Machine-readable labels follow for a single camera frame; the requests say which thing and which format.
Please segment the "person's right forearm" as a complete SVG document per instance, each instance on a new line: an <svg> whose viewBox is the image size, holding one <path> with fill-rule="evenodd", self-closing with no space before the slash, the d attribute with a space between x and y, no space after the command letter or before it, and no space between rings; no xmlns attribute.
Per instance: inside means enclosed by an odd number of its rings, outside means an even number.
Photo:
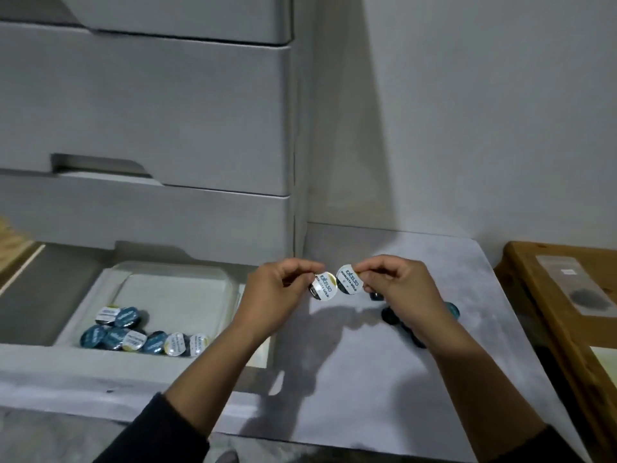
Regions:
<svg viewBox="0 0 617 463"><path fill-rule="evenodd" d="M585 463L460 324L423 341L479 463Z"/></svg>

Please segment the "grey drawer cabinet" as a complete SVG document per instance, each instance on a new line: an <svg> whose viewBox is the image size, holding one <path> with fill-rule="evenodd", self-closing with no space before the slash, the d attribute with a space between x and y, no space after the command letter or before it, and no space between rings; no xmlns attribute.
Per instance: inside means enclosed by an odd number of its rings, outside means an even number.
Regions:
<svg viewBox="0 0 617 463"><path fill-rule="evenodd" d="M0 0L0 216L49 244L302 256L317 0Z"/></svg>

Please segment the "person's left hand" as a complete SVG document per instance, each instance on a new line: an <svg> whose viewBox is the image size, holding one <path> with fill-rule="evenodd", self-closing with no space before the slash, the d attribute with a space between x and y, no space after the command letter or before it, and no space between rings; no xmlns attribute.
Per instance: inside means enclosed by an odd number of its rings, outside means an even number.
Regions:
<svg viewBox="0 0 617 463"><path fill-rule="evenodd" d="M325 271L319 262L286 258L260 265L248 276L233 326L246 333L256 344L263 343L289 318L302 297L289 298L284 292L284 279L315 277Z"/></svg>

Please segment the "pile of coffee capsules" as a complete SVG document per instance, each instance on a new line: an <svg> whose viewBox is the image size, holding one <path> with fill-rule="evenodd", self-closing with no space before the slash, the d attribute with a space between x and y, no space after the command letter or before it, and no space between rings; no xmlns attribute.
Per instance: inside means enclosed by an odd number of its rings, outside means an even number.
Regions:
<svg viewBox="0 0 617 463"><path fill-rule="evenodd" d="M87 350L138 352L150 356L196 358L210 345L210 337L203 333L145 332L141 326L146 313L136 307L111 304L100 309L94 324L85 329L78 345Z"/></svg>

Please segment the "person's right hand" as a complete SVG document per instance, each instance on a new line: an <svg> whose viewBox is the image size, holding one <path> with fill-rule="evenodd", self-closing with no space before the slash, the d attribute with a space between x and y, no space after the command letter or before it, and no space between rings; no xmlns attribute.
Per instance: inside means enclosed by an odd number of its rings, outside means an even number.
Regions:
<svg viewBox="0 0 617 463"><path fill-rule="evenodd" d="M355 264L353 269L362 280L388 278L385 300L432 353L453 355L469 346L469 335L446 308L423 262L379 255Z"/></svg>

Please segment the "white plastic tray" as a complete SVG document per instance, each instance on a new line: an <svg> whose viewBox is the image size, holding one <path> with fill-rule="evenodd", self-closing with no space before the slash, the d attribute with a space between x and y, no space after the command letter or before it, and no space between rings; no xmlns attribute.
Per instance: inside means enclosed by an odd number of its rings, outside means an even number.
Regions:
<svg viewBox="0 0 617 463"><path fill-rule="evenodd" d="M64 375L109 380L171 383L193 358L150 356L138 352L87 350L78 345L107 305L136 307L146 313L141 328L152 333L203 333L214 340L231 322L246 277L205 265L126 261L104 269L78 309L49 347L48 362Z"/></svg>

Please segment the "person's left forearm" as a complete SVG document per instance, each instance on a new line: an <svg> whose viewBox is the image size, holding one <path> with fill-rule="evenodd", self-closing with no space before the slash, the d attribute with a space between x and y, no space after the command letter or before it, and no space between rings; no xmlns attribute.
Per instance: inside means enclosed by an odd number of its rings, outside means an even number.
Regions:
<svg viewBox="0 0 617 463"><path fill-rule="evenodd" d="M267 335L256 323L233 321L93 463L203 463L214 425Z"/></svg>

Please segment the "white-lid coffee capsule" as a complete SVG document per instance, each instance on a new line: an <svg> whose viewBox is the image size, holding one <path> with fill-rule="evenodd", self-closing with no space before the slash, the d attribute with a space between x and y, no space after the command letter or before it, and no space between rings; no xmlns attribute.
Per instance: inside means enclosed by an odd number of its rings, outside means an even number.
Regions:
<svg viewBox="0 0 617 463"><path fill-rule="evenodd" d="M338 290L346 295L356 295L363 292L363 281L351 264L343 265L335 274Z"/></svg>
<svg viewBox="0 0 617 463"><path fill-rule="evenodd" d="M315 300L325 302L337 294L337 280L330 272L319 273L315 275L308 289Z"/></svg>

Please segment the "wooden side table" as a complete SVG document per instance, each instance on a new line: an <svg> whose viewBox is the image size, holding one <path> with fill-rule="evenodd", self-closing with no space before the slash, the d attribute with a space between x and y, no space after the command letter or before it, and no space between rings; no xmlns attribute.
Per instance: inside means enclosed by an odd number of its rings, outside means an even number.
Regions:
<svg viewBox="0 0 617 463"><path fill-rule="evenodd" d="M536 256L574 257L617 304L617 249L510 241L494 272L528 337L551 364L592 459L617 463L617 389L590 349L617 349L617 319L581 315Z"/></svg>

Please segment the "clear plastic bag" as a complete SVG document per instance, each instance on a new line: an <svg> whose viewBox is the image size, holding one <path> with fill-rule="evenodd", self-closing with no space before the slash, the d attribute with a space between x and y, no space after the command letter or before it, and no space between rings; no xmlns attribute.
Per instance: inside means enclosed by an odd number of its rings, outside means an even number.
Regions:
<svg viewBox="0 0 617 463"><path fill-rule="evenodd" d="M581 315L617 319L617 304L574 257L540 255L536 259Z"/></svg>

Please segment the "wooden board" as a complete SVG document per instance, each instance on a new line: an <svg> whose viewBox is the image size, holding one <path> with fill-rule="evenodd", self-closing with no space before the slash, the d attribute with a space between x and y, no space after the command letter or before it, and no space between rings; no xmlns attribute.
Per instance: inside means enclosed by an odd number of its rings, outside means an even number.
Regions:
<svg viewBox="0 0 617 463"><path fill-rule="evenodd" d="M44 244L22 235L0 217L0 295L43 248Z"/></svg>

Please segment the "white paper sheet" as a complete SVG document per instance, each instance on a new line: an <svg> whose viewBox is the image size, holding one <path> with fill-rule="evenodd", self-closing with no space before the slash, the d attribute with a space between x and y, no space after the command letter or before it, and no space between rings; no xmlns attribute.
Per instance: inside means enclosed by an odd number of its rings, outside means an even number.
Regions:
<svg viewBox="0 0 617 463"><path fill-rule="evenodd" d="M590 349L617 389L617 349L591 346Z"/></svg>

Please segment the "open grey drawer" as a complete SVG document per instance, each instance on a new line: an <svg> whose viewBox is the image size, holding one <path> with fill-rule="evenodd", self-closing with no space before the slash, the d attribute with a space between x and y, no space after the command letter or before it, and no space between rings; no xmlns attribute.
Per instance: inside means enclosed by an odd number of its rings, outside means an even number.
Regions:
<svg viewBox="0 0 617 463"><path fill-rule="evenodd" d="M254 268L171 247L41 245L0 288L0 405L133 420L193 358L82 348L99 311L136 307L146 333L212 340L229 325Z"/></svg>

